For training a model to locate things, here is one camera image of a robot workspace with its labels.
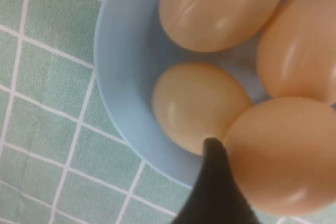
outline table surface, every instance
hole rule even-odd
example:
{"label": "table surface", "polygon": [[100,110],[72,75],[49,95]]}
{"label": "table surface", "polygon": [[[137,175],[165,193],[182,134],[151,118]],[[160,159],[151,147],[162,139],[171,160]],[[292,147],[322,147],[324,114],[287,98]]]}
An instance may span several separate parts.
{"label": "table surface", "polygon": [[[103,108],[92,55],[101,1],[0,0],[0,224],[168,224],[190,193],[138,158]],[[334,224],[336,205],[258,215]]]}

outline brown egg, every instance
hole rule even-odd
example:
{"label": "brown egg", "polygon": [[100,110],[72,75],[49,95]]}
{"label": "brown egg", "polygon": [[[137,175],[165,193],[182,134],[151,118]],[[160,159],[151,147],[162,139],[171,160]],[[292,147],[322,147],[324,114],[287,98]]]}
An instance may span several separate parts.
{"label": "brown egg", "polygon": [[242,114],[226,137],[234,178],[257,209],[302,215],[336,200],[336,111],[301,97]]}
{"label": "brown egg", "polygon": [[243,87],[222,69],[182,63],[158,79],[153,110],[163,131],[179,146],[202,155],[208,137],[223,139],[234,120],[251,107]]}
{"label": "brown egg", "polygon": [[160,20],[181,47],[213,52],[255,34],[280,0],[160,0]]}
{"label": "brown egg", "polygon": [[268,24],[257,70],[272,97],[336,102],[336,0],[288,0]]}

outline black object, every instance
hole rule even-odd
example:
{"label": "black object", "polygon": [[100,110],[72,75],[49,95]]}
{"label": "black object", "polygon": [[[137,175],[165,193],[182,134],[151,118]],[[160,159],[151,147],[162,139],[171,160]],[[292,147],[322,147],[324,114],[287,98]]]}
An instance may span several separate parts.
{"label": "black object", "polygon": [[195,187],[172,224],[261,224],[234,182],[219,140],[205,140],[203,159]]}

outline bowl rim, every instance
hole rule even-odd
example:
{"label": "bowl rim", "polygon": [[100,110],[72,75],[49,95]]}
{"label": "bowl rim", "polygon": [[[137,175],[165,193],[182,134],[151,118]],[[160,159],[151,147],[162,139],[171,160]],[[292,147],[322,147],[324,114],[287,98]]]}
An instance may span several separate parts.
{"label": "bowl rim", "polygon": [[164,173],[163,171],[161,171],[160,169],[158,169],[154,164],[152,164],[151,162],[149,162],[143,155],[141,155],[138,150],[136,150],[133,145],[131,144],[131,142],[126,138],[126,136],[123,134],[122,130],[119,128],[118,124],[116,123],[116,121],[114,120],[114,117],[112,115],[112,112],[108,109],[108,105],[107,105],[107,101],[106,98],[103,95],[102,92],[102,85],[101,85],[101,80],[100,80],[100,75],[99,75],[99,69],[98,69],[98,61],[99,61],[99,57],[98,57],[98,41],[99,41],[99,34],[100,34],[100,27],[102,26],[102,17],[103,17],[103,13],[105,12],[105,9],[107,8],[107,2],[108,0],[102,0],[100,9],[99,9],[99,14],[98,14],[98,18],[97,18],[97,22],[96,22],[96,28],[94,31],[94,41],[93,41],[93,63],[94,63],[94,71],[96,71],[96,80],[97,80],[97,86],[98,86],[98,90],[99,90],[99,95],[100,98],[102,100],[102,103],[104,105],[104,109],[107,112],[111,122],[113,123],[113,126],[116,128],[116,130],[118,131],[118,133],[120,134],[120,136],[122,137],[122,139],[124,141],[126,141],[127,145],[137,154],[137,156],[141,159],[141,162],[145,162],[147,165],[149,165],[152,169],[154,169],[155,171],[157,171],[159,174],[163,175],[164,177],[170,179],[173,182],[176,182],[188,189],[192,189],[193,186],[186,184],[172,176],[170,176],[169,174]]}

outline bowl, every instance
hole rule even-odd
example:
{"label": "bowl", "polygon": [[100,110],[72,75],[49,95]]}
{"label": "bowl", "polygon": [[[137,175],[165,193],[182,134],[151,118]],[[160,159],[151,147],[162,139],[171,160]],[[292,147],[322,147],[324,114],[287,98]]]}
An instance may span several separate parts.
{"label": "bowl", "polygon": [[103,0],[94,41],[98,87],[109,117],[132,149],[165,176],[192,187],[202,157],[181,149],[161,130],[151,107],[155,81],[174,64],[208,62],[230,72],[253,102],[268,99],[255,70],[258,35],[222,52],[191,52],[165,34],[158,3]]}

